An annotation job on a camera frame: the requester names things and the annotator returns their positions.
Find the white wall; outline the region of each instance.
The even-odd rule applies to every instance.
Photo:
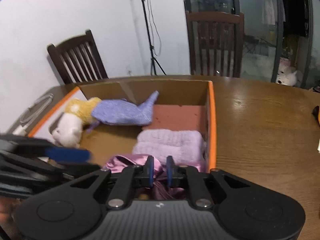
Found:
[[[59,85],[47,45],[86,29],[109,77],[149,73],[141,67],[130,0],[0,0],[0,131]]]
[[[161,56],[157,57],[157,60],[167,74],[190,74],[188,35],[183,0],[151,0],[151,3],[154,20],[162,41],[162,53]],[[141,0],[131,0],[131,8],[143,68],[145,73],[150,73],[150,52]],[[159,42],[156,33],[155,47],[158,51]],[[162,73],[159,68],[156,70],[158,74]]]

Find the white teddy bear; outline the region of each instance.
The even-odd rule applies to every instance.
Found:
[[[79,147],[83,127],[90,125],[94,118],[91,111],[101,102],[99,98],[82,101],[71,99],[60,118],[57,128],[53,130],[53,139],[64,147]]]
[[[280,61],[276,83],[285,86],[294,86],[297,82],[297,71],[291,72],[291,67]]]

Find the lavender towel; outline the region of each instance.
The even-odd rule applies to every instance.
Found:
[[[159,92],[155,91],[141,105],[125,99],[102,100],[91,112],[98,121],[111,125],[148,125],[152,122],[153,105]]]
[[[149,154],[165,164],[172,155],[175,163],[203,161],[205,142],[198,131],[150,129],[139,133],[132,154]]]

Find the chair backrest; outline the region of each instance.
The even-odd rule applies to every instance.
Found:
[[[191,74],[240,77],[244,14],[195,12],[186,18]]]
[[[108,78],[90,30],[47,50],[65,84]]]

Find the cardboard box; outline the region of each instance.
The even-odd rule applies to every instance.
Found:
[[[153,91],[159,91],[156,105],[204,106],[205,130],[202,132],[207,142],[205,159],[208,169],[216,167],[216,117],[214,91],[211,81],[191,80],[135,80],[121,82],[100,82],[79,85],[57,103],[29,133],[30,137],[46,138],[53,141],[52,126],[57,123],[65,104],[72,98],[120,99],[143,103]],[[101,124],[91,133],[84,132],[80,146],[92,152],[92,162],[103,165],[111,156],[131,153],[142,131],[140,126],[112,126]]]

